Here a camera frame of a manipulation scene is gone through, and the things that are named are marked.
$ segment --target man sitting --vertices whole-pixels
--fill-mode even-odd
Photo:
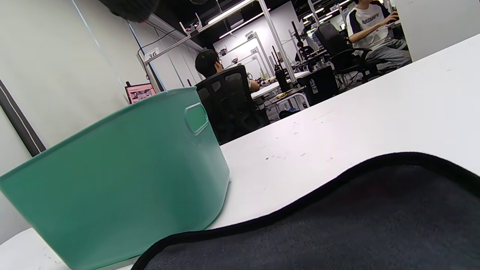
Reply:
[[[357,6],[348,13],[347,29],[353,48],[371,49],[367,59],[383,59],[402,67],[412,63],[404,40],[388,36],[386,24],[398,20],[398,13],[388,12],[379,1],[354,0]]]
[[[301,56],[303,57],[304,60],[306,60],[307,55],[313,53],[312,47],[310,47],[308,45],[304,46],[303,41],[297,42],[297,47],[299,48],[299,52],[300,52],[300,54],[301,54]],[[299,57],[298,54],[297,54],[297,56],[295,56],[295,61],[300,62],[300,57]]]
[[[211,77],[223,70],[218,54],[212,49],[205,49],[197,55],[197,58],[195,59],[195,68],[205,78]],[[250,79],[247,80],[251,92],[260,90],[256,81]]]

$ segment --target office chair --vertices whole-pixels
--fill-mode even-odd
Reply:
[[[245,66],[225,69],[198,83],[197,93],[205,107],[219,144],[225,144],[270,123],[259,110],[248,88]]]
[[[330,54],[330,61],[335,67],[337,74],[348,74],[353,71],[362,73],[362,83],[368,82],[374,76],[384,75],[378,71],[377,65],[386,63],[385,60],[366,60],[367,53],[371,49],[352,48],[332,24],[321,25],[315,30],[315,35]],[[354,55],[356,51],[362,51],[361,56]]]

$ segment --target hand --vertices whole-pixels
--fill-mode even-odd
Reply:
[[[385,18],[385,20],[381,23],[383,25],[387,25],[388,23],[392,21],[398,21],[398,13],[396,11],[392,12],[388,17]]]

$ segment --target fluorescent light tube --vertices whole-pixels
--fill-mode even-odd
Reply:
[[[321,9],[315,11],[315,13],[319,13],[320,11],[322,11],[322,10],[324,10],[324,9],[325,9],[325,8],[321,8]],[[310,13],[310,14],[308,14],[307,16],[305,16],[303,19],[307,19],[308,17],[312,17],[312,16],[313,16],[313,13]]]
[[[218,22],[220,21],[221,19],[224,19],[226,17],[228,17],[230,14],[238,11],[239,9],[243,8],[244,6],[250,4],[251,2],[253,2],[254,0],[245,0],[243,2],[241,2],[240,4],[237,4],[236,6],[234,6],[233,8],[223,12],[222,14],[220,14],[219,16],[211,19],[208,24],[212,24],[212,23],[215,23],[215,22]]]
[[[323,18],[322,20],[318,20],[318,22],[322,23],[322,22],[324,22],[324,21],[332,18],[332,16],[333,16],[333,15],[328,15],[328,16],[326,16],[325,18]]]
[[[318,20],[318,21],[321,23],[321,22],[324,22],[324,21],[326,21],[326,20],[328,20],[328,19],[330,19],[330,18],[332,18],[332,15],[326,16],[326,17],[323,18],[322,20]]]
[[[253,17],[252,19],[250,19],[250,20],[248,20],[248,21],[246,21],[246,22],[244,22],[244,23],[240,24],[239,26],[237,26],[237,27],[233,28],[232,30],[230,30],[230,31],[226,32],[225,34],[223,34],[222,36],[220,36],[218,39],[221,39],[221,38],[223,38],[223,37],[226,37],[227,35],[229,35],[229,34],[233,33],[234,31],[237,31],[237,30],[238,30],[239,28],[241,28],[242,26],[244,26],[244,25],[246,25],[247,23],[249,23],[249,22],[251,22],[251,21],[255,20],[256,18],[258,18],[258,17],[262,16],[263,14],[264,14],[263,12],[262,12],[262,13],[260,13],[260,14],[258,14],[257,16]]]

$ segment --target white table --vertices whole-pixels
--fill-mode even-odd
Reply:
[[[295,73],[295,78],[303,78],[307,76],[310,72],[309,71],[303,71],[303,72],[298,72]],[[263,95],[266,95],[274,90],[277,90],[280,88],[280,84],[278,82],[272,83],[268,86],[263,87],[262,89],[258,90],[257,92],[252,93],[252,99],[257,99]]]
[[[480,175],[477,48],[480,35],[223,145],[231,184],[211,228],[269,214],[386,153],[433,154]],[[67,268],[29,229],[0,245],[0,269]]]

